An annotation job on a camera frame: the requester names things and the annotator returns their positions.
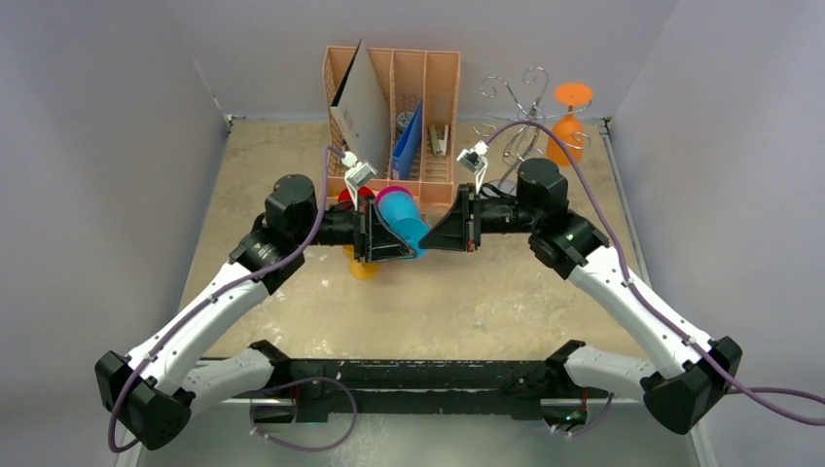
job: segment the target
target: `blue cup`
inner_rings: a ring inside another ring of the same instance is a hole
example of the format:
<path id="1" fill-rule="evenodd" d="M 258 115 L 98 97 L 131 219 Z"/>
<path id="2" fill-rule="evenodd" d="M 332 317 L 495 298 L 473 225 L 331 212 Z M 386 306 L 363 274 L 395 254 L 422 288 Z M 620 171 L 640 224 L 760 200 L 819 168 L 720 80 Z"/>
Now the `blue cup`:
<path id="1" fill-rule="evenodd" d="M 421 213 L 410 192 L 402 187 L 387 187 L 378 194 L 377 201 L 378 212 L 390 230 L 415 249 L 416 258 L 423 256 L 427 250 L 419 248 L 418 242 L 430 228 L 421 220 Z"/>

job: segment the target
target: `blue folder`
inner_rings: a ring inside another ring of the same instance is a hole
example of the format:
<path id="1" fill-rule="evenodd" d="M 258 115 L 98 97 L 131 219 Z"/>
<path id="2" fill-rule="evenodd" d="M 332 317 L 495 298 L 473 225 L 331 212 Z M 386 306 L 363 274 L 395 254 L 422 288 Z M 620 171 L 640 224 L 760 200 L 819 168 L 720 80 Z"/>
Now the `blue folder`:
<path id="1" fill-rule="evenodd" d="M 415 114 L 404 130 L 404 134 L 392 150 L 392 162 L 390 163 L 390 176 L 393 180 L 409 180 L 410 171 L 413 170 L 413 162 L 418 154 L 418 146 L 421 145 L 421 102 L 415 109 Z"/>

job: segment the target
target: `orange disc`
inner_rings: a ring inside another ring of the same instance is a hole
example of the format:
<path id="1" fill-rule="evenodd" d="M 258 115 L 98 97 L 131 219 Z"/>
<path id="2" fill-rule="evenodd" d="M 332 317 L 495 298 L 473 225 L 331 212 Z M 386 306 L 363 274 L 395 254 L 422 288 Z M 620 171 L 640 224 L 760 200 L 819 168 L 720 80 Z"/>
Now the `orange disc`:
<path id="1" fill-rule="evenodd" d="M 378 263 L 358 263 L 355 260 L 349 262 L 349 273 L 358 280 L 368 280 L 378 273 Z"/>
<path id="2" fill-rule="evenodd" d="M 584 83 L 565 83 L 556 88 L 554 96 L 562 105 L 578 107 L 592 100 L 592 90 Z"/>
<path id="3" fill-rule="evenodd" d="M 349 258 L 350 260 L 355 259 L 355 246 L 354 245 L 344 245 L 341 247 L 343 249 L 343 256 Z"/>

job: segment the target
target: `tan table surface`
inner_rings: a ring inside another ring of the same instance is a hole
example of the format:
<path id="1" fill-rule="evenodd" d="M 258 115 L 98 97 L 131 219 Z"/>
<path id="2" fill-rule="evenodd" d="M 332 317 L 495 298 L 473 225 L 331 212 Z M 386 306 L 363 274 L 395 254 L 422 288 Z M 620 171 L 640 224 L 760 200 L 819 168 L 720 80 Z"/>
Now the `tan table surface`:
<path id="1" fill-rule="evenodd" d="M 595 126 L 582 168 L 608 220 L 630 252 L 627 224 L 606 151 Z M 455 151 L 480 138 L 460 125 Z M 505 168 L 506 135 L 487 155 L 487 180 Z M 545 147 L 545 139 L 540 148 Z M 188 303 L 227 261 L 264 210 L 283 175 L 303 173 L 316 187 L 324 124 L 237 122 L 233 127 L 184 295 Z M 571 207 L 600 226 L 575 173 Z M 455 168 L 455 182 L 472 175 Z M 227 357 L 250 342 L 269 340 L 291 357 L 410 359 L 544 359 L 570 339 L 603 350 L 642 356 L 638 345 L 593 299 L 543 267 L 526 234 L 483 238 L 473 254 L 429 251 L 411 262 L 381 266 L 359 281 L 349 275 L 340 247 L 309 247 L 306 264 L 263 304 L 237 321 L 207 352 Z M 635 269 L 634 259 L 629 259 Z"/>

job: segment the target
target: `gray wall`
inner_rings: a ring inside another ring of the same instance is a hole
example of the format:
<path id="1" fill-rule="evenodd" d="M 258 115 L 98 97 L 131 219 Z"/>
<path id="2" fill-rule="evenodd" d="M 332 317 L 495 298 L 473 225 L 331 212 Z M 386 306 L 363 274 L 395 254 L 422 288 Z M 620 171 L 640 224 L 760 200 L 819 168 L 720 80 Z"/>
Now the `gray wall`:
<path id="1" fill-rule="evenodd" d="M 329 45 L 462 53 L 464 116 L 515 114 L 479 94 L 481 79 L 520 80 L 544 66 L 551 87 L 590 84 L 590 116 L 613 115 L 676 0 L 168 0 L 225 112 L 326 118 L 321 64 Z M 524 99 L 534 90 L 520 87 Z M 552 94 L 547 113 L 562 110 Z"/>
<path id="2" fill-rule="evenodd" d="M 681 1 L 611 125 L 655 288 L 711 334 L 739 341 L 745 382 L 819 394 L 823 23 L 816 1 Z M 708 419 L 724 467 L 825 462 L 822 428 L 743 396 Z"/>
<path id="3" fill-rule="evenodd" d="M 160 0 L 0 3 L 0 458 L 112 465 L 92 371 L 176 310 L 225 141 Z"/>

